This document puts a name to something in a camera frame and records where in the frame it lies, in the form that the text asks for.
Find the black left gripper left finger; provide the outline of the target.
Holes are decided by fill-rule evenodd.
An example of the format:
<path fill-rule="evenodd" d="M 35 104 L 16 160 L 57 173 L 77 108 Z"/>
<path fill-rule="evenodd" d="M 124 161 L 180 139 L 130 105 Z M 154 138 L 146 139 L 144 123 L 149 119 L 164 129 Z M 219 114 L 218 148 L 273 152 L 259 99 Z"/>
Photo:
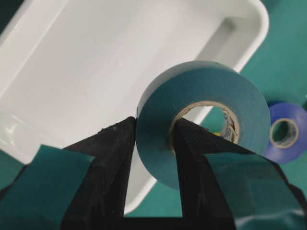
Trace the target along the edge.
<path fill-rule="evenodd" d="M 124 216 L 136 120 L 130 116 L 29 164 L 0 154 L 3 230 L 107 230 Z"/>

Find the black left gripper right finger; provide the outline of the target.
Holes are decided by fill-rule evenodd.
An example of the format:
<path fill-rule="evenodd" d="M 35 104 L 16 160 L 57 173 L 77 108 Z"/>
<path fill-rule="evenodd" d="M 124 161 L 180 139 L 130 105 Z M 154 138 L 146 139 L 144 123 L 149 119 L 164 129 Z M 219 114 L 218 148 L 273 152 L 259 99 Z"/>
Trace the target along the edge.
<path fill-rule="evenodd" d="M 182 214 L 204 230 L 304 230 L 307 200 L 280 166 L 184 118 L 176 123 Z"/>

